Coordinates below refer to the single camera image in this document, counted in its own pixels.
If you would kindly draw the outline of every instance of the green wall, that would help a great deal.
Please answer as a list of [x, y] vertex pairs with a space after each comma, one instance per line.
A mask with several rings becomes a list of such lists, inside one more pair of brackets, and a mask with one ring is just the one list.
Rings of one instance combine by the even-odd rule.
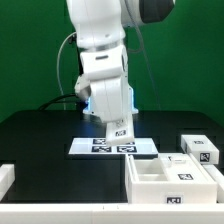
[[[200, 111], [224, 126], [224, 1], [176, 0], [164, 22], [141, 30], [162, 110]], [[0, 121], [59, 95], [56, 57], [72, 31], [65, 0], [0, 1]], [[137, 48], [135, 31], [127, 37]], [[65, 92], [72, 92], [74, 46], [63, 52], [61, 75]], [[129, 56], [129, 77], [137, 107], [156, 110], [142, 54]]]

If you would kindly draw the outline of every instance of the black tabletop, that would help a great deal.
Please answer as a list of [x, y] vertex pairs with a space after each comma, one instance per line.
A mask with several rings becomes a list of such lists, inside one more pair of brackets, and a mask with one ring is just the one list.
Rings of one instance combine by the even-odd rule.
[[[204, 134], [220, 150], [223, 171], [224, 129], [202, 113], [144, 111], [134, 129], [159, 152], [181, 152], [181, 134]], [[15, 164], [16, 176], [3, 203], [126, 202], [124, 157], [70, 157], [74, 137], [105, 137], [105, 126], [78, 111], [21, 111], [2, 122], [0, 164]]]

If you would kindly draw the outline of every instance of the white block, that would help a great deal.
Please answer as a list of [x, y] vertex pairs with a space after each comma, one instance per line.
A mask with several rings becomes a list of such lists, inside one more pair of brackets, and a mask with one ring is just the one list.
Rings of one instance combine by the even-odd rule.
[[224, 203], [224, 176], [214, 165], [204, 165], [205, 170], [218, 183], [218, 202]]
[[215, 181], [186, 154], [159, 154], [154, 160], [126, 156], [125, 185], [131, 204], [215, 204], [217, 200]]
[[205, 135], [181, 135], [181, 147], [201, 164], [219, 163], [219, 150]]
[[0, 168], [0, 201], [15, 180], [14, 165], [2, 165]]
[[108, 146], [116, 146], [134, 141], [135, 137], [131, 112], [128, 112], [128, 115], [124, 117], [120, 125], [117, 125], [116, 122], [107, 123], [106, 142]]

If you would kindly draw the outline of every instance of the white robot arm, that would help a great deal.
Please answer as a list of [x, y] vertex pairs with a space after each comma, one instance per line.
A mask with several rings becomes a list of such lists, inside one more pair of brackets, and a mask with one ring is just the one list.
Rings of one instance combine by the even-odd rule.
[[172, 10], [173, 0], [67, 0], [83, 75], [76, 93], [90, 97], [92, 113], [107, 123], [108, 146], [134, 141], [128, 57], [123, 26], [132, 24], [130, 9], [138, 24], [160, 21]]

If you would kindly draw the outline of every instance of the white container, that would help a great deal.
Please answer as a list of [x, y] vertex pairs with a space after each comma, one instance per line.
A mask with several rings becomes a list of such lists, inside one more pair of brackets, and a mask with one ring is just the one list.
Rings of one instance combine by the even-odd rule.
[[154, 160], [126, 156], [125, 184], [131, 204], [215, 204], [217, 200], [217, 183], [192, 155], [159, 154]]

